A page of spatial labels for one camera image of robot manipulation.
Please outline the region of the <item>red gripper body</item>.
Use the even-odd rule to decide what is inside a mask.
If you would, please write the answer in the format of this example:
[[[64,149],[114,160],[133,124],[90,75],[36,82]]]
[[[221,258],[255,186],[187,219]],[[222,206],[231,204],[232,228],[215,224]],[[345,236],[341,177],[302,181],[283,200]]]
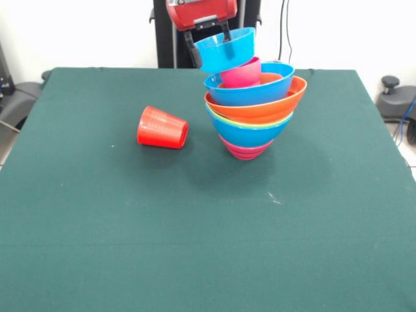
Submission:
[[[237,15],[237,1],[166,1],[166,9],[176,29],[187,31],[208,21],[218,23],[234,18]]]

